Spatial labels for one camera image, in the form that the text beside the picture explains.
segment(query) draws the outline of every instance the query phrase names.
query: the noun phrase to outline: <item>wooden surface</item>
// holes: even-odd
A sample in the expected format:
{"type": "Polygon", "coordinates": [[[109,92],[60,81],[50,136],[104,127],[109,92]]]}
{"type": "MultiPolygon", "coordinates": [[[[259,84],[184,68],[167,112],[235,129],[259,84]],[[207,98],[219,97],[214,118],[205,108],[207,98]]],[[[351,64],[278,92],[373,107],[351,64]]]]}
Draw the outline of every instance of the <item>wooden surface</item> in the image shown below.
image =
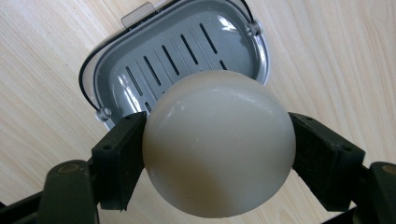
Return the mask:
{"type": "MultiPolygon", "coordinates": [[[[145,0],[0,1],[0,201],[42,190],[54,165],[87,160],[105,135],[78,87],[89,52],[145,0]]],[[[367,152],[396,162],[396,2],[248,0],[272,57],[268,89],[367,152]]],[[[294,173],[239,217],[202,219],[166,203],[144,172],[127,212],[102,223],[319,223],[327,213],[294,173]]]]}

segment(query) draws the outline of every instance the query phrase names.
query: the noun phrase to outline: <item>white ball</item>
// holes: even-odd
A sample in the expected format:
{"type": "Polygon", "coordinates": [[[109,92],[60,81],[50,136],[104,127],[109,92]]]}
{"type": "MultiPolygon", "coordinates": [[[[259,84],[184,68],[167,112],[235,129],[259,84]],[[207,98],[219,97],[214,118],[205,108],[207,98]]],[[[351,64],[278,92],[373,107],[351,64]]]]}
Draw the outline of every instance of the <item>white ball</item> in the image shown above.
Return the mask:
{"type": "Polygon", "coordinates": [[[229,71],[185,77],[156,104],[143,137],[155,189],[198,217],[231,217],[270,199],[295,155],[289,114],[264,86],[229,71]]]}

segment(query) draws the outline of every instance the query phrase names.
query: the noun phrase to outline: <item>soap dish lid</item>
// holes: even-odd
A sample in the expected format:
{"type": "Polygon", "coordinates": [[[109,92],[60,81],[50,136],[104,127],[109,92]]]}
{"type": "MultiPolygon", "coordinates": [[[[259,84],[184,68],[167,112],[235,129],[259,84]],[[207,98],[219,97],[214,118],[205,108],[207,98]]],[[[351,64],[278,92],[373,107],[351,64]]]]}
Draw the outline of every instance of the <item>soap dish lid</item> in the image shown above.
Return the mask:
{"type": "Polygon", "coordinates": [[[146,111],[176,82],[207,70],[231,70],[265,84],[269,55],[262,27],[241,0],[146,3],[122,18],[122,30],[92,51],[79,85],[111,129],[146,111]]]}

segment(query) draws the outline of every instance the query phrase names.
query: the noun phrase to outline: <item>screw hole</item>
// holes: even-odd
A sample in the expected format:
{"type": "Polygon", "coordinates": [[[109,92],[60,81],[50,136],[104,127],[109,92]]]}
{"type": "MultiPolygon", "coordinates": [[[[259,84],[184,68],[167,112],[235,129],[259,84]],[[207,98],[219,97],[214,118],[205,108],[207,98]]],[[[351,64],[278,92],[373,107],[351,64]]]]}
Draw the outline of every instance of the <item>screw hole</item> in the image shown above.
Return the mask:
{"type": "Polygon", "coordinates": [[[110,150],[111,149],[111,146],[104,146],[103,147],[103,150],[110,150]]]}
{"type": "Polygon", "coordinates": [[[76,163],[68,163],[58,169],[59,174],[73,173],[79,169],[79,165],[76,163]]]}
{"type": "Polygon", "coordinates": [[[384,165],[382,169],[390,175],[396,176],[396,166],[395,165],[384,165]]]}

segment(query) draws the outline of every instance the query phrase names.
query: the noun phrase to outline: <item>gray plastic tray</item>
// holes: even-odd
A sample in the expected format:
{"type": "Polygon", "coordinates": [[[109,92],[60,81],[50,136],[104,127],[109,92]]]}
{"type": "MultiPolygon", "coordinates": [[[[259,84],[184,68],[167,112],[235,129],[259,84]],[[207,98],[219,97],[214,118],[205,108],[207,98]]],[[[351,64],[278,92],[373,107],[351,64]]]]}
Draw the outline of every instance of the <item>gray plastic tray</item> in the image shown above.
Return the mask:
{"type": "Polygon", "coordinates": [[[231,70],[263,84],[267,48],[260,26],[240,6],[177,1],[117,38],[91,77],[98,117],[111,128],[132,113],[149,113],[173,84],[200,71],[231,70]]]}

